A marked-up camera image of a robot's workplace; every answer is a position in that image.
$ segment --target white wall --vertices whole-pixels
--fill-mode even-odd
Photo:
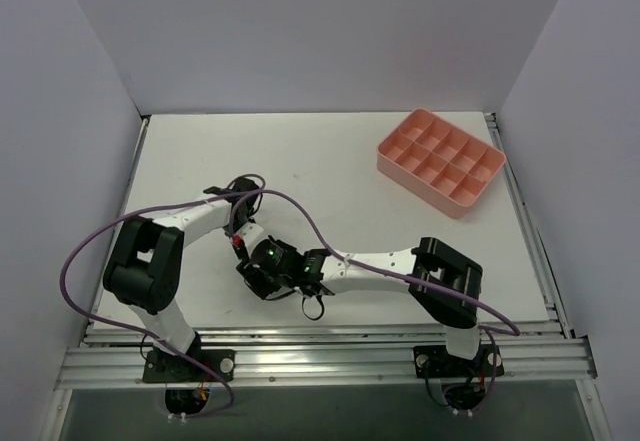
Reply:
[[[560,0],[500,121],[615,439],[640,439],[640,0]]]
[[[37,436],[83,326],[57,276],[117,211],[140,120],[76,0],[0,0],[0,438]],[[102,240],[73,272],[89,304]]]
[[[488,109],[557,0],[79,0],[143,113]]]

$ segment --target gray floor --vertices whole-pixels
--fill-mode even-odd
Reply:
[[[160,391],[78,391],[64,440],[591,440],[571,382],[502,383],[473,419],[434,406],[424,386],[237,392],[226,414],[169,424]],[[214,398],[210,402],[222,399]]]

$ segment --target white tabletop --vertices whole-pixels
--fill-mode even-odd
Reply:
[[[481,113],[439,114],[491,143]],[[417,246],[422,237],[439,238],[483,267],[482,301],[517,322],[547,320],[504,174],[462,219],[454,220],[377,171],[377,145],[406,115],[153,116],[126,210],[192,200],[203,188],[259,173],[269,187],[298,200],[334,248],[385,252]],[[256,221],[301,252],[320,247],[306,221],[284,200],[265,197]],[[326,314],[313,323],[302,314],[297,296],[277,302],[257,298],[236,273],[236,264],[222,232],[184,252],[177,300],[192,326],[435,323],[412,297],[375,292],[325,297]],[[108,292],[98,314],[140,324]],[[493,320],[484,312],[479,319]]]

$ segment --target pink tray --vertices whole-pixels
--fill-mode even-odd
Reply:
[[[378,146],[378,170],[452,218],[462,217],[505,163],[502,151],[417,109]]]

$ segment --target metal frame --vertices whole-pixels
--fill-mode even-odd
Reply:
[[[485,115],[485,119],[494,144],[504,151],[495,114]],[[147,118],[136,148],[123,209],[148,123]],[[549,321],[520,323],[523,332],[520,338],[497,338],[506,369],[506,376],[498,382],[574,380],[594,438],[609,441],[610,431],[593,381],[596,371],[588,340],[573,339],[542,241],[508,162],[504,172]],[[100,289],[94,310],[101,294]],[[413,346],[444,342],[443,328],[421,325],[201,327],[198,331],[205,349],[227,347],[237,351],[234,387],[420,383],[415,377]],[[83,346],[70,349],[65,357],[56,386],[56,401],[51,405],[42,439],[57,439],[73,389],[165,389],[165,385],[140,382],[143,370],[140,342],[141,336],[136,333],[94,330],[89,325]]]

